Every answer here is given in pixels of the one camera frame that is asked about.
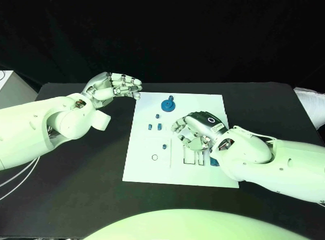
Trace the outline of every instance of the small blue piece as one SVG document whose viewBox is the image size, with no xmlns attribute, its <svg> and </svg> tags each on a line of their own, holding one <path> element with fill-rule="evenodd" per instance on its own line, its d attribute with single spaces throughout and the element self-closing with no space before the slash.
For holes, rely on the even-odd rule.
<svg viewBox="0 0 325 240">
<path fill-rule="evenodd" d="M 175 109 L 175 103 L 173 103 L 173 97 L 169 96 L 167 100 L 165 100 L 162 103 L 160 103 L 160 109 L 165 111 L 165 112 L 170 112 L 173 109 Z"/>
<path fill-rule="evenodd" d="M 209 165 L 214 167 L 219 166 L 218 161 L 214 158 L 209 158 Z"/>
</svg>

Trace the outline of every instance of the black curtain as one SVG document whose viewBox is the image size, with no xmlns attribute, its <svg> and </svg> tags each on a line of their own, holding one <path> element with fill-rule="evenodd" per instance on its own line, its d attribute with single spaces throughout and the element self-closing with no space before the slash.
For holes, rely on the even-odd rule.
<svg viewBox="0 0 325 240">
<path fill-rule="evenodd" d="M 0 67 L 35 88 L 107 71 L 146 83 L 274 81 L 325 92 L 325 5 L 0 1 Z"/>
</svg>

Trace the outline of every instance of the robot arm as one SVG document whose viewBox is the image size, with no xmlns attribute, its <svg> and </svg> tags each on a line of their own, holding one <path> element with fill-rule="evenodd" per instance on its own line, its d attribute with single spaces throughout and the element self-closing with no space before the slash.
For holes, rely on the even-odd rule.
<svg viewBox="0 0 325 240">
<path fill-rule="evenodd" d="M 0 170 L 15 167 L 61 143 L 78 139 L 90 127 L 104 130 L 110 121 L 97 109 L 113 97 L 139 99 L 140 81 L 103 72 L 81 93 L 0 110 Z"/>
<path fill-rule="evenodd" d="M 325 147 L 278 140 L 254 134 L 238 126 L 229 130 L 222 126 L 216 132 L 211 132 L 208 130 L 212 123 L 202 124 L 193 119 L 196 116 L 206 119 L 212 115 L 193 112 L 192 116 L 192 119 L 183 118 L 183 125 L 201 138 L 211 139 L 209 156 L 216 159 L 221 170 L 231 179 L 252 182 L 300 200 L 325 203 Z M 173 132 L 178 124 L 179 121 L 172 126 Z M 199 149 L 199 145 L 193 147 L 191 144 L 198 142 L 196 138 L 183 141 L 179 136 L 182 143 L 193 151 Z"/>
</svg>

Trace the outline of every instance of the black table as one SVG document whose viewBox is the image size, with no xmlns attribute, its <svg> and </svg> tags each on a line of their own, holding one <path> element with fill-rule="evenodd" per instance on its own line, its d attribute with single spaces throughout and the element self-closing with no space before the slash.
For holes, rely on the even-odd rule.
<svg viewBox="0 0 325 240">
<path fill-rule="evenodd" d="M 65 96 L 83 84 L 45 84 L 37 100 Z M 291 88 L 278 83 L 144 84 L 143 91 L 222 95 L 229 127 L 323 145 Z M 114 221 L 162 209 L 203 209 L 262 220 L 325 239 L 325 208 L 241 182 L 239 189 L 123 182 L 134 101 L 119 97 L 101 109 L 106 131 L 90 129 L 41 157 L 18 189 L 0 201 L 0 237 L 83 238 Z M 0 172 L 0 183 L 22 166 Z M 0 189 L 0 196 L 19 182 Z"/>
</svg>

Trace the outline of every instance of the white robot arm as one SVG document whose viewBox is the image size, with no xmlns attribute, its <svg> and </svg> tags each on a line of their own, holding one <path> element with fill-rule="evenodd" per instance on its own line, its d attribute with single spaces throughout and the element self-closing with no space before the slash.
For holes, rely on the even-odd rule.
<svg viewBox="0 0 325 240">
<path fill-rule="evenodd" d="M 97 109 L 113 97 L 139 99 L 140 81 L 103 72 L 81 93 L 35 101 L 0 110 L 0 170 L 28 162 L 61 143 L 78 139 L 90 129 L 104 130 L 110 121 Z"/>
<path fill-rule="evenodd" d="M 252 182 L 300 200 L 325 203 L 325 147 L 278 140 L 238 126 L 226 130 L 208 112 L 192 112 L 170 130 L 178 133 L 185 126 L 195 138 L 179 135 L 183 145 L 193 151 L 211 148 L 209 156 L 231 179 Z"/>
</svg>

